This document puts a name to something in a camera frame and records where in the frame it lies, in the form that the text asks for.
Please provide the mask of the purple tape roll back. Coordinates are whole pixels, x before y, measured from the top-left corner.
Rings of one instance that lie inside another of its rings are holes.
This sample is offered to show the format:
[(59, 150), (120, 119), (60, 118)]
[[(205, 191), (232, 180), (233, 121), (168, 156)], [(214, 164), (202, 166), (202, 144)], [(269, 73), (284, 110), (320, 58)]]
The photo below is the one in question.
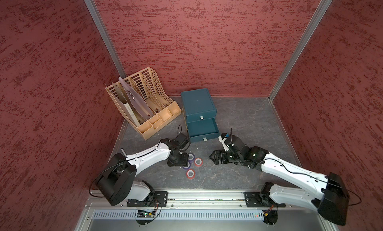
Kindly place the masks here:
[(189, 153), (189, 154), (188, 154), (188, 161), (189, 161), (189, 162), (194, 162), (194, 161), (195, 161), (195, 155), (192, 154), (192, 153)]

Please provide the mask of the purple tape roll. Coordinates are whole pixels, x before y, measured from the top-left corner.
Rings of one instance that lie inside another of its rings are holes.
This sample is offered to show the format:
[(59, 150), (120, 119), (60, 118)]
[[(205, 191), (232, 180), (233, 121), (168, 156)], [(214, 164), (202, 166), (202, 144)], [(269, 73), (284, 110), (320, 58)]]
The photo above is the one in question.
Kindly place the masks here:
[(186, 166), (182, 167), (184, 170), (189, 170), (191, 168), (191, 164), (188, 163)]
[(192, 154), (192, 153), (189, 153), (189, 154), (188, 154), (188, 161), (189, 161), (189, 162), (194, 162), (194, 161), (195, 161), (195, 155)]

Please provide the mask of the teal three drawer cabinet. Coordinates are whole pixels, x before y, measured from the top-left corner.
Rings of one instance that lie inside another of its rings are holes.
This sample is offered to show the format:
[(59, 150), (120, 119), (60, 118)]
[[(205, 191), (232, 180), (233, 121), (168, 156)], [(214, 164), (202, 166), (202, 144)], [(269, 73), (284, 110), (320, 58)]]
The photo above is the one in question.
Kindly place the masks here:
[(217, 110), (208, 89), (184, 91), (181, 99), (190, 142), (218, 138)]

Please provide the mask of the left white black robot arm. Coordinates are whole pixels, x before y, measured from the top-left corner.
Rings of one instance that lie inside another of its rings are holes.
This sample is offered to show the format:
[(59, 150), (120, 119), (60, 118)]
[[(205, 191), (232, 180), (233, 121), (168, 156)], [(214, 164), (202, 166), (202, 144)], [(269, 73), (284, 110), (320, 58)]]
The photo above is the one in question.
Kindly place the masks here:
[(156, 145), (139, 153), (126, 155), (115, 154), (106, 168), (95, 178), (96, 185), (111, 206), (116, 206), (125, 199), (153, 205), (156, 201), (154, 188), (146, 181), (135, 180), (136, 176), (152, 165), (166, 161), (169, 167), (183, 167), (189, 163), (186, 153), (189, 139), (179, 133), (174, 139), (161, 139)]

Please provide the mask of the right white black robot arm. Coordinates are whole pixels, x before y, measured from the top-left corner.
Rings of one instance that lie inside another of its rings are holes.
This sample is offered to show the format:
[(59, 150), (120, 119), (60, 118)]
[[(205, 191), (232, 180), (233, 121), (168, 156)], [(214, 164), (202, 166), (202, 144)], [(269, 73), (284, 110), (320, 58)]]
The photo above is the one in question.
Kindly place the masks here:
[(289, 204), (310, 209), (327, 221), (344, 226), (350, 194), (342, 178), (329, 173), (324, 175), (306, 170), (289, 163), (266, 149), (248, 147), (235, 136), (223, 133), (218, 138), (222, 150), (216, 150), (210, 155), (210, 160), (216, 164), (229, 164), (256, 169), (260, 172), (277, 176), (294, 185), (293, 188), (283, 187), (272, 182), (263, 185), (259, 193), (259, 201), (263, 206)]

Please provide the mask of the red tape roll front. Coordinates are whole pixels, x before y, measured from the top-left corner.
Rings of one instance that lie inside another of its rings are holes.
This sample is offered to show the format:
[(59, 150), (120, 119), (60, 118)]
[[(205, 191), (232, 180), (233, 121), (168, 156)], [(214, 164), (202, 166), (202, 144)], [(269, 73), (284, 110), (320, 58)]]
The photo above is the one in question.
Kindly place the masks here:
[(195, 171), (193, 169), (189, 169), (187, 171), (187, 178), (188, 179), (194, 179), (195, 178)]

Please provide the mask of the grey translucent folder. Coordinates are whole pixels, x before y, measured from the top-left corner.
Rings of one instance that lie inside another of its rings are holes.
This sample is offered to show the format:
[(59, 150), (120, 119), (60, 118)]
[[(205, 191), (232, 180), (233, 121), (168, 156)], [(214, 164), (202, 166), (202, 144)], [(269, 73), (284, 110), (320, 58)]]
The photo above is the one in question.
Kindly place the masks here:
[(145, 100), (121, 77), (119, 77), (119, 82), (129, 96), (129, 99), (134, 106), (135, 110), (146, 120), (149, 120), (153, 113), (150, 110), (149, 106), (146, 104)]

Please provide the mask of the beige plastic file organizer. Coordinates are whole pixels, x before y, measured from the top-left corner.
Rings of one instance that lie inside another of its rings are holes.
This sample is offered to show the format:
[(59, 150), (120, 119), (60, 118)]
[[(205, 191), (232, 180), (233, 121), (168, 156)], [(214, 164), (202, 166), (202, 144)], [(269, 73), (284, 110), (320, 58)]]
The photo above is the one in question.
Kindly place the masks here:
[[(124, 117), (145, 140), (148, 140), (181, 114), (179, 105), (166, 95), (159, 77), (153, 68), (146, 67), (123, 79), (145, 100), (153, 113), (153, 116), (146, 120), (135, 110), (140, 123), (138, 127), (133, 126), (132, 122)], [(105, 88), (106, 92), (119, 110), (117, 101), (110, 94), (109, 88), (111, 88), (111, 85)]]

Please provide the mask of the white beige paper folder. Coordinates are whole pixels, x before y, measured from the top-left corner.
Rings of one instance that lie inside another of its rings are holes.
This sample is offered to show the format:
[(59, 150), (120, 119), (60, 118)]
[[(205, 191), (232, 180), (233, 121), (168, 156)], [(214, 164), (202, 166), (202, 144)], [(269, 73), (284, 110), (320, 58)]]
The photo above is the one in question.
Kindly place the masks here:
[(137, 112), (135, 111), (132, 104), (130, 104), (129, 98), (127, 97), (126, 92), (119, 83), (114, 83), (111, 85), (111, 88), (108, 89), (110, 94), (113, 95), (114, 100), (117, 101), (117, 106), (123, 114), (123, 116), (132, 122), (133, 126), (138, 127), (140, 125)]

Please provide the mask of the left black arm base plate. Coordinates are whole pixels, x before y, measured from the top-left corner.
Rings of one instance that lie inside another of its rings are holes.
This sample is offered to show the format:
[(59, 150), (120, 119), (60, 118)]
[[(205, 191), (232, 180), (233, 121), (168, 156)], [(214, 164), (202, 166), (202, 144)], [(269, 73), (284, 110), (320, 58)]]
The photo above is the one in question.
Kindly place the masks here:
[(167, 191), (154, 191), (149, 194), (149, 196), (143, 200), (128, 200), (127, 207), (152, 207), (152, 208), (163, 208), (167, 206), (168, 192)]

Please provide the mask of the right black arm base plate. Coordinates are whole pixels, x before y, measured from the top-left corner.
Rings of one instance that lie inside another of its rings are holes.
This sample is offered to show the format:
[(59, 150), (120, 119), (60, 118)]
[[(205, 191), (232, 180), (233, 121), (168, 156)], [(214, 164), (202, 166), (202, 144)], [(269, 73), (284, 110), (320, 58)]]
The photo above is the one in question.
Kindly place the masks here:
[(285, 208), (285, 204), (277, 204), (268, 196), (261, 197), (260, 192), (244, 192), (247, 208)]

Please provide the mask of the aluminium front rail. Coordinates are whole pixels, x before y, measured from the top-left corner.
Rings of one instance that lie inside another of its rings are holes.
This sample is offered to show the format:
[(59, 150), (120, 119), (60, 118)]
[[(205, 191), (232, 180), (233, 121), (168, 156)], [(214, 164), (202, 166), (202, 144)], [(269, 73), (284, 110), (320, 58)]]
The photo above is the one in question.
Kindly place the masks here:
[(314, 211), (287, 205), (274, 208), (276, 224), (264, 223), (265, 208), (248, 208), (242, 190), (168, 190), (164, 207), (148, 224), (138, 224), (138, 207), (123, 201), (110, 206), (89, 198), (77, 231), (336, 231), (338, 227)]

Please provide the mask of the left aluminium corner post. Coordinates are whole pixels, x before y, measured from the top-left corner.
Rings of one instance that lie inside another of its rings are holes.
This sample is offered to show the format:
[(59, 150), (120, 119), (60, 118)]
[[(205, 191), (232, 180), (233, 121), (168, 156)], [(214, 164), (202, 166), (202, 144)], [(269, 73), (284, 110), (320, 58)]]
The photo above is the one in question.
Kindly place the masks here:
[(118, 71), (118, 74), (120, 77), (125, 78), (126, 73), (125, 69), (123, 67), (123, 64), (118, 56), (118, 53), (113, 45), (113, 42), (108, 34), (108, 31), (104, 25), (104, 22), (101, 18), (101, 15), (96, 7), (96, 3), (94, 0), (84, 0), (85, 5), (96, 25), (96, 28), (105, 44), (105, 47), (107, 48), (109, 55)]

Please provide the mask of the aluminium corner post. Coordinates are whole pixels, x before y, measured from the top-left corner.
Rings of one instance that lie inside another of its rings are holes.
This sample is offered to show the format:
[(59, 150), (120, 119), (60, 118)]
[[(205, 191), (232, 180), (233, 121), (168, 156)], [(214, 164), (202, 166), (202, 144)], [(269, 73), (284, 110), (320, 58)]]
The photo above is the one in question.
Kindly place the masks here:
[(123, 64), (118, 56), (118, 53), (113, 45), (113, 42), (108, 34), (108, 31), (104, 25), (104, 22), (101, 18), (101, 15), (96, 7), (96, 3), (94, 0), (84, 0), (85, 5), (96, 25), (96, 28), (105, 44), (105, 47), (107, 48), (109, 55), (118, 71), (118, 74), (120, 77), (125, 78), (126, 73), (125, 69), (123, 67)]
[(269, 101), (273, 102), (276, 98), (278, 92), (282, 88), (285, 80), (289, 76), (290, 72), (292, 71), (294, 65), (298, 61), (300, 55), (304, 51), (306, 45), (310, 41), (312, 35), (314, 34), (316, 28), (318, 27), (319, 23), (321, 22), (322, 18), (324, 17), (326, 11), (330, 7), (333, 0), (320, 0), (313, 16), (311, 17), (306, 29), (304, 30), (294, 52), (292, 53), (289, 61), (287, 62), (282, 74), (280, 75), (279, 79), (277, 80), (274, 88), (272, 89), (270, 95), (269, 95)]

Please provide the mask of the right aluminium corner post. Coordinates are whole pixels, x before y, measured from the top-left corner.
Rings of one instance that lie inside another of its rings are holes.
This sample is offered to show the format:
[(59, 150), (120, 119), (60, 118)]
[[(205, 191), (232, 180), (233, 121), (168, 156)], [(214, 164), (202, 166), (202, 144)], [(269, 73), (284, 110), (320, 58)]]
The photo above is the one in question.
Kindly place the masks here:
[(270, 95), (269, 95), (269, 101), (273, 102), (276, 98), (278, 92), (282, 88), (285, 80), (289, 76), (290, 72), (292, 71), (294, 65), (298, 61), (300, 55), (304, 51), (306, 45), (310, 41), (312, 35), (314, 34), (316, 28), (318, 27), (319, 23), (321, 22), (322, 18), (324, 17), (326, 11), (330, 7), (333, 0), (320, 0), (313, 16), (311, 17), (306, 29), (304, 30), (294, 52), (292, 53), (289, 61), (287, 62), (282, 74), (280, 75), (279, 79), (277, 80), (274, 88), (272, 89)]

